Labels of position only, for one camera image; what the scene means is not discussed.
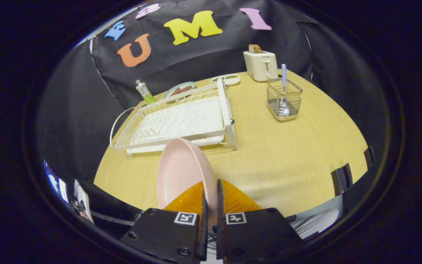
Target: dish soap bottle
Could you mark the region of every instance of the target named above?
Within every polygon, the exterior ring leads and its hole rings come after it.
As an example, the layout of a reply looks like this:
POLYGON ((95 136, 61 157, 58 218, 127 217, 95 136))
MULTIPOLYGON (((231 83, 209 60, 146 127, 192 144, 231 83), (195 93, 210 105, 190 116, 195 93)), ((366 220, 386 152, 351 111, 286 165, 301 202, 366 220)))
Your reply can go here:
POLYGON ((139 79, 136 80, 136 90, 138 90, 138 92, 141 94, 142 98, 147 104, 152 104, 156 102, 154 97, 149 92, 149 89, 146 84, 141 82, 139 79))

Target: toaster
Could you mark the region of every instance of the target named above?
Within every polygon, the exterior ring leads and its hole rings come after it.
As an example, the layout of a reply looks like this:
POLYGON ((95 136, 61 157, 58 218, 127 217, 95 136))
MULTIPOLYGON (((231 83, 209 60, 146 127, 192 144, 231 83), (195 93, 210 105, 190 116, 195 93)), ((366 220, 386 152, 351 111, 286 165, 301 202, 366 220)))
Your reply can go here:
POLYGON ((263 51, 261 53, 243 52, 245 66, 250 76, 259 82, 278 78, 278 64, 276 55, 271 52, 263 51))

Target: yellow letter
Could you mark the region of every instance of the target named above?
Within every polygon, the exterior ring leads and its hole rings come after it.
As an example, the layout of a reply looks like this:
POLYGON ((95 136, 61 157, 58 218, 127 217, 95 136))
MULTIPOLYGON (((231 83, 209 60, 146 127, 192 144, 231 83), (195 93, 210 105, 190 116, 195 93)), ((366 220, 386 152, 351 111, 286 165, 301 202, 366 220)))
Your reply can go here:
POLYGON ((175 38, 174 45, 179 45, 189 40, 189 37, 185 37, 183 33, 186 33, 194 39, 197 38, 200 28, 203 37, 221 34, 222 29, 218 28, 212 19, 211 14, 212 11, 209 10, 201 11, 193 16, 193 21, 191 23, 176 18, 165 23, 164 27, 170 28, 172 31, 172 35, 174 35, 175 38))

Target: blue utensil handle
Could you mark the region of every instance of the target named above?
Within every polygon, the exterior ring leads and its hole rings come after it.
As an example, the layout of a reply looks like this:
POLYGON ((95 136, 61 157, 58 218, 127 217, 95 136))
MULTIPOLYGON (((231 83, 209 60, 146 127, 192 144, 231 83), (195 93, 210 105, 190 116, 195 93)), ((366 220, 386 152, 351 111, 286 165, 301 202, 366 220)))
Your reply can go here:
POLYGON ((281 65, 281 73, 283 76, 283 94, 286 93, 286 65, 281 65))

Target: wooden table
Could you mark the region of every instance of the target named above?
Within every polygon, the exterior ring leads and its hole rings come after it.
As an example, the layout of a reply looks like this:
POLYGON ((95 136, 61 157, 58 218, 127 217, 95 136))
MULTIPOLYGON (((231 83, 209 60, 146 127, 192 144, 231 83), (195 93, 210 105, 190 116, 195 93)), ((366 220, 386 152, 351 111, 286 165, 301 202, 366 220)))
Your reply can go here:
MULTIPOLYGON (((288 71, 288 79, 303 89, 302 102, 295 120, 279 122, 266 106, 266 82, 256 82, 246 72, 238 75, 241 82, 227 89, 238 149, 201 148, 218 179, 234 184, 261 207, 276 207, 289 216, 335 196, 333 170, 349 163, 353 182, 367 171, 364 137, 347 113, 320 89, 288 71)), ((196 86, 209 82, 201 80, 196 86)), ((162 94, 155 98, 162 99, 162 94)), ((107 147, 94 184, 140 209, 156 208, 160 156, 161 152, 142 153, 126 159, 107 147)))

